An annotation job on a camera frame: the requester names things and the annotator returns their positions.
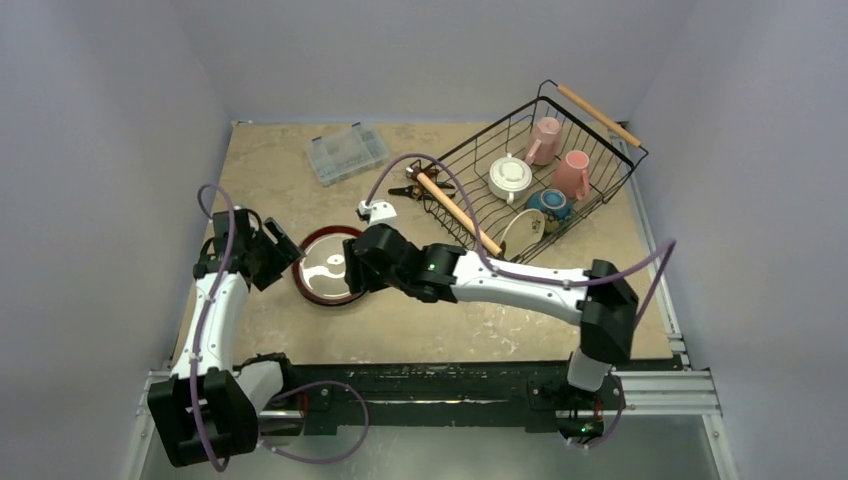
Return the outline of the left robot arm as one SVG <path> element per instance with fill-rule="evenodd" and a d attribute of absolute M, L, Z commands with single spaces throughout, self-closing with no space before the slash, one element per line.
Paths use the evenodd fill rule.
<path fill-rule="evenodd" d="M 168 378 L 150 386 L 147 407 L 174 467 L 208 461 L 196 424 L 205 428 L 216 458 L 252 452 L 265 405 L 284 409 L 298 382 L 282 353 L 237 365 L 233 348 L 248 294 L 280 280 L 301 249 L 274 219 L 238 208 L 212 219 L 214 234 L 193 268 L 195 309 L 186 341 Z"/>

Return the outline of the beige round plate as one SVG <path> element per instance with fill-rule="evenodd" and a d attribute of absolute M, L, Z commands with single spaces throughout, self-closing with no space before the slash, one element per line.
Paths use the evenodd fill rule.
<path fill-rule="evenodd" d="M 516 215 L 504 230 L 500 244 L 502 258 L 515 262 L 526 250 L 535 246 L 545 233 L 546 216 L 530 208 Z"/>

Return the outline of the light pink faceted mug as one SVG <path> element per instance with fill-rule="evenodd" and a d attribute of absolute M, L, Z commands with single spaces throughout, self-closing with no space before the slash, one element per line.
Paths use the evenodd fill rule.
<path fill-rule="evenodd" d="M 528 165 L 550 165 L 559 149 L 562 124 L 554 117 L 543 117 L 533 124 L 527 142 L 525 162 Z"/>

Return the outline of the salmon pink mug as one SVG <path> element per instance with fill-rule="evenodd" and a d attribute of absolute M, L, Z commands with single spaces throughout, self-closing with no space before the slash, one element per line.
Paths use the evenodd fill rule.
<path fill-rule="evenodd" d="M 590 193 L 589 166 L 590 157 L 585 152 L 569 151 L 555 169 L 551 187 L 570 200 L 586 200 Z"/>

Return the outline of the red black lacquer plate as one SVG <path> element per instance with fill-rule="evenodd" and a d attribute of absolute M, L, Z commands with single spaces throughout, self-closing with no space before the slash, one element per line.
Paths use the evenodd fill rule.
<path fill-rule="evenodd" d="M 345 281 L 345 240 L 354 239 L 362 231 L 345 225 L 330 225 L 310 233 L 300 244 L 303 252 L 292 266 L 292 275 L 300 294 L 313 304 L 342 307 L 357 302 L 365 293 L 352 293 Z"/>

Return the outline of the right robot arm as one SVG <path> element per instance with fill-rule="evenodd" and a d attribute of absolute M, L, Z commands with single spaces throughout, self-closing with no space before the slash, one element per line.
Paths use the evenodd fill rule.
<path fill-rule="evenodd" d="M 639 297 L 615 265 L 548 269 L 491 260 L 447 244 L 422 248 L 385 224 L 343 242 L 345 282 L 353 293 L 388 287 L 423 303 L 483 302 L 538 312 L 579 329 L 579 344 L 561 381 L 564 399 L 596 399 L 613 366 L 630 359 Z"/>

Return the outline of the brown bowl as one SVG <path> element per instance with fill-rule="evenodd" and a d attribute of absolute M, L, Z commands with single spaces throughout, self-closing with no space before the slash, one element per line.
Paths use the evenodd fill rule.
<path fill-rule="evenodd" d="M 539 210 L 545 217 L 544 231 L 547 234 L 557 231 L 572 218 L 573 204 L 559 190 L 548 188 L 529 195 L 525 209 Z"/>

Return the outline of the white two-handled soup cup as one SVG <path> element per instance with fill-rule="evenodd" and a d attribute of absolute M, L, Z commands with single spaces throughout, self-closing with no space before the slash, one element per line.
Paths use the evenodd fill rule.
<path fill-rule="evenodd" d="M 512 205 L 527 192 L 532 177 L 530 165 L 507 153 L 491 164 L 487 184 L 489 191 L 495 197 Z"/>

